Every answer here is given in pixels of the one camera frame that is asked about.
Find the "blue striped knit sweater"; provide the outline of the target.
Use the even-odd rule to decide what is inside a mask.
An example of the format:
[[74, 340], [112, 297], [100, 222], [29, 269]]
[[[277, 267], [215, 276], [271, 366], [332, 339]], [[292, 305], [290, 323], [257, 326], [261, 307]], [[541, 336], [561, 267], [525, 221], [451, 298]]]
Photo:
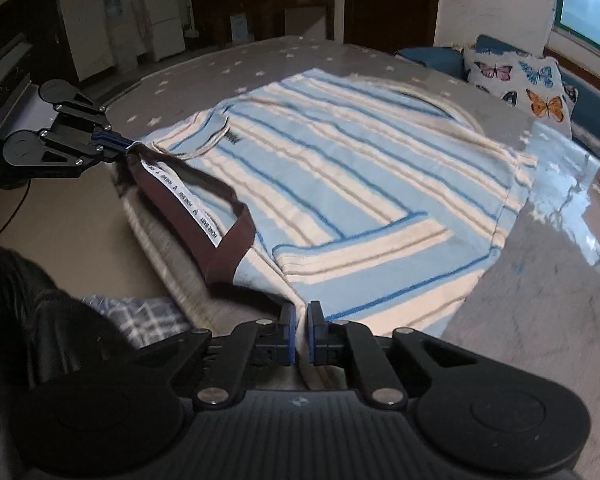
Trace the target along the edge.
[[441, 333], [536, 160], [441, 96], [308, 70], [148, 134], [126, 164], [207, 284], [272, 292], [300, 321], [317, 300], [384, 336]]

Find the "water dispenser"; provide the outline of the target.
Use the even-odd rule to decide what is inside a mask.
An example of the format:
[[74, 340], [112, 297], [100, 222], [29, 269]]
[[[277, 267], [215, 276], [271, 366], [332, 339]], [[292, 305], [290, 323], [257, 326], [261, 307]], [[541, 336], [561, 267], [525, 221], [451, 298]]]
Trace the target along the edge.
[[122, 0], [102, 0], [109, 47], [117, 70], [127, 73], [137, 68], [137, 41], [134, 24], [124, 13]]

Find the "plaid fabric garment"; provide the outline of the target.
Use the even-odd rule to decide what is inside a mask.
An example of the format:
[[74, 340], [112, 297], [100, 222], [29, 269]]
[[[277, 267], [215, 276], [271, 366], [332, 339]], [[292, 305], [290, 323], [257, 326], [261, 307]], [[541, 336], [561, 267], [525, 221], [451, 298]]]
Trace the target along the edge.
[[108, 318], [135, 348], [156, 344], [193, 328], [170, 297], [114, 299], [92, 295], [82, 301]]

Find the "white refrigerator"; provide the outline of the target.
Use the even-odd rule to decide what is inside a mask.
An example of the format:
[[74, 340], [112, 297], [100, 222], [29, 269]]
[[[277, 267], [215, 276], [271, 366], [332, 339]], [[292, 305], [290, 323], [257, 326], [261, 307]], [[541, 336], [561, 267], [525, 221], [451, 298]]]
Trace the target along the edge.
[[178, 0], [143, 0], [149, 52], [156, 62], [185, 50]]

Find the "dark wooden side table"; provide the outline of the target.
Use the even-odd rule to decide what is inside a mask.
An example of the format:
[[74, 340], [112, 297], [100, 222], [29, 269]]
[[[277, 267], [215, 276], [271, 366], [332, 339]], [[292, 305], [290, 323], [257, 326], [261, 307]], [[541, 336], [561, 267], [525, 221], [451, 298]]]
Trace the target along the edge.
[[283, 36], [336, 40], [336, 0], [253, 0], [249, 17], [257, 41]]

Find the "grey star-patterned table mat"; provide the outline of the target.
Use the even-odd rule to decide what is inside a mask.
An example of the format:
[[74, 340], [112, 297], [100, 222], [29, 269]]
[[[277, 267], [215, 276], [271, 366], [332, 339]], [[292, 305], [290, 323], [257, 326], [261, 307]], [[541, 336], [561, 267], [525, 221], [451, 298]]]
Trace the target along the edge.
[[284, 37], [146, 66], [106, 93], [129, 138], [285, 77], [319, 68], [436, 92], [486, 135], [538, 159], [531, 195], [498, 262], [445, 324], [443, 336], [573, 389], [592, 416], [578, 465], [600, 479], [600, 163], [579, 145], [463, 81], [375, 50]]

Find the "dark wooden door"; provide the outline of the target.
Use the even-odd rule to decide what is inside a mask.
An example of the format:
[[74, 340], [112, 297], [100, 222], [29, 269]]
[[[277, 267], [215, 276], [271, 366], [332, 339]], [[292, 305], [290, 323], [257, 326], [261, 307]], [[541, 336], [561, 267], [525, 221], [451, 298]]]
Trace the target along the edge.
[[439, 0], [344, 0], [343, 41], [394, 53], [434, 44]]

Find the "butterfly print cushion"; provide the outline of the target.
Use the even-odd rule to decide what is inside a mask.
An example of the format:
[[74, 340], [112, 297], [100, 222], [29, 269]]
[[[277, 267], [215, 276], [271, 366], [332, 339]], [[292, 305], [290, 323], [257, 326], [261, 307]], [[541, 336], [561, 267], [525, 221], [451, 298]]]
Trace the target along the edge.
[[463, 56], [470, 84], [571, 138], [579, 90], [562, 79], [554, 58], [477, 48], [465, 49]]

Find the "blue sofa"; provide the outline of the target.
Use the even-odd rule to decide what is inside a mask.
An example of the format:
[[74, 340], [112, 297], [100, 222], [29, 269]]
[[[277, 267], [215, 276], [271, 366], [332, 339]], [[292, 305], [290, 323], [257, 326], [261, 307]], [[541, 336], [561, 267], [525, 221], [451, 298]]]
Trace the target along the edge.
[[462, 48], [406, 48], [396, 55], [466, 81], [600, 157], [600, 90], [556, 58], [534, 56], [486, 35]]

